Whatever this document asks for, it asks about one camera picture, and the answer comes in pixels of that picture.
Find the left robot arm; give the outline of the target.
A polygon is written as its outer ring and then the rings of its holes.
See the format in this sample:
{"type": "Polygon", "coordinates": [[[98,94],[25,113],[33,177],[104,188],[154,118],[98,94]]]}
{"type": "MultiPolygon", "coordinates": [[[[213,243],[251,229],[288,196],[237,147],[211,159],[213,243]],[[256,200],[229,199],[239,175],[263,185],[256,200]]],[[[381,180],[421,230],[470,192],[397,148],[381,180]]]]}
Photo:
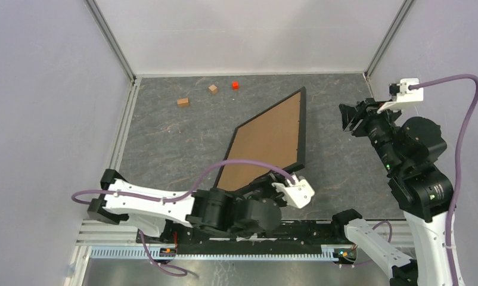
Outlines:
{"type": "Polygon", "coordinates": [[[302,208],[312,193],[295,173],[270,171],[238,188],[166,191],[129,183],[114,169],[102,177],[98,197],[87,202],[92,220],[110,225],[126,222],[148,237],[166,243],[175,228],[196,229],[211,237],[265,234],[281,225],[281,208],[302,208]]]}

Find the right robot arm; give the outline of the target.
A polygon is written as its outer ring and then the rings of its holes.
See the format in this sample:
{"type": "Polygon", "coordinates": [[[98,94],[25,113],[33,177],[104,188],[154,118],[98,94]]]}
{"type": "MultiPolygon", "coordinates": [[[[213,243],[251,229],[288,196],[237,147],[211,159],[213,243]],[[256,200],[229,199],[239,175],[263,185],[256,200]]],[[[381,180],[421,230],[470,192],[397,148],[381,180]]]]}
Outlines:
{"type": "Polygon", "coordinates": [[[370,140],[387,171],[392,195],[412,233],[415,257],[396,250],[366,224],[354,209],[335,214],[331,237],[353,242],[381,268],[390,285],[463,285],[453,239],[456,190],[436,166],[446,150],[440,126],[424,117],[396,125],[400,111],[367,98],[356,105],[340,104],[342,128],[370,140]]]}

